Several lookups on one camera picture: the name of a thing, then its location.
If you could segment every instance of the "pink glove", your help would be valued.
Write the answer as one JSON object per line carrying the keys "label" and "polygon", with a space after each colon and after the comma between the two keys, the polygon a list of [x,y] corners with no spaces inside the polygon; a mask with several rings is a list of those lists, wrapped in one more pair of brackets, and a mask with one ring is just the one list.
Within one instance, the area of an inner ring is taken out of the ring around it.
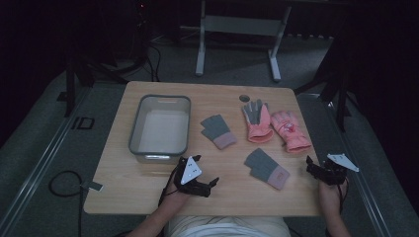
{"label": "pink glove", "polygon": [[247,139],[255,143],[269,141],[274,135],[270,128],[270,115],[268,105],[261,100],[249,102],[243,107],[243,114],[246,117],[248,133]]}
{"label": "pink glove", "polygon": [[298,127],[298,120],[292,112],[279,111],[271,116],[275,131],[287,144],[287,152],[297,153],[307,150],[311,143]]}

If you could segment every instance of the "wooden table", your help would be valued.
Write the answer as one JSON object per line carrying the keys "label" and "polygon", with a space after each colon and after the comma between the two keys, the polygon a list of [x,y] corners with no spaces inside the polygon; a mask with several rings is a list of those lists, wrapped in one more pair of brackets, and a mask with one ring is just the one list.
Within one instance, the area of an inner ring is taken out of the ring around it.
{"label": "wooden table", "polygon": [[[149,214],[156,207],[162,189],[175,165],[139,163],[128,150],[135,113],[146,94],[185,95],[192,101],[190,138],[184,156],[202,155],[198,165],[203,174],[198,181],[208,183],[219,177],[209,197],[192,197],[181,215],[319,215],[317,181],[306,169],[305,157],[315,162],[314,148],[299,154],[285,151],[283,141],[275,133],[267,143],[247,140],[247,125],[241,112],[245,103],[240,95],[269,104],[270,112],[293,111],[305,134],[304,120],[295,95],[290,89],[269,87],[221,86],[182,83],[130,82],[122,98],[114,124],[96,171],[94,182],[104,185],[101,192],[87,195],[84,209],[96,214]],[[238,141],[218,150],[201,134],[200,122],[222,115]],[[286,168],[291,176],[278,191],[249,175],[243,163],[256,148]]]}

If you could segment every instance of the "white card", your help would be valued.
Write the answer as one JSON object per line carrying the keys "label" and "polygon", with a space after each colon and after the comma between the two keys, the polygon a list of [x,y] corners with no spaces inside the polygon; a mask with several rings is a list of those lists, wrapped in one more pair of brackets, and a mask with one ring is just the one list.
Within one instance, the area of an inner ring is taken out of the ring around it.
{"label": "white card", "polygon": [[186,168],[182,176],[181,185],[185,185],[186,183],[192,181],[194,178],[199,176],[202,172],[203,171],[200,169],[200,167],[198,167],[194,158],[190,156],[188,158],[188,162],[186,163]]}
{"label": "white card", "polygon": [[349,159],[346,157],[345,154],[337,154],[337,155],[331,155],[328,154],[327,157],[331,159],[333,162],[335,162],[338,165],[341,165],[343,167],[346,167],[350,170],[353,170],[355,172],[359,172],[360,169],[356,167]]}

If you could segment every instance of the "glove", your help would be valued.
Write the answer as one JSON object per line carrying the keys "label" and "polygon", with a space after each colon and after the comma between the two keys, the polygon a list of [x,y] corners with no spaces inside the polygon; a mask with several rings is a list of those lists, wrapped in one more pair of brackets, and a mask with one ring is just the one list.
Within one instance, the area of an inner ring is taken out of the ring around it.
{"label": "glove", "polygon": [[247,139],[255,143],[269,141],[274,135],[274,131],[269,128],[271,122],[268,104],[262,104],[261,100],[249,102],[242,111],[247,121]]}
{"label": "glove", "polygon": [[311,147],[311,143],[299,129],[298,120],[292,112],[280,111],[273,113],[271,124],[286,142],[287,152],[297,153]]}
{"label": "glove", "polygon": [[254,150],[244,164],[250,167],[250,175],[270,184],[277,190],[284,187],[290,173],[275,162],[261,148]]}
{"label": "glove", "polygon": [[237,142],[221,115],[206,118],[201,125],[205,128],[201,133],[220,150]]}

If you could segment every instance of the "person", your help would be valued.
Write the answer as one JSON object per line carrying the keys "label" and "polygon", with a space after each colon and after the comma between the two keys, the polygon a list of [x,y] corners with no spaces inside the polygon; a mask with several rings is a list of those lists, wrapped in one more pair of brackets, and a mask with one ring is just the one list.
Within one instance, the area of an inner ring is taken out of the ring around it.
{"label": "person", "polygon": [[[328,186],[319,181],[319,205],[325,218],[328,233],[335,237],[351,236],[341,217],[341,197],[346,196],[348,181],[341,185]],[[287,225],[279,216],[216,217],[176,216],[188,202],[190,195],[176,192],[173,180],[166,196],[153,211],[127,237],[156,237],[162,229],[165,236],[291,236]]]}

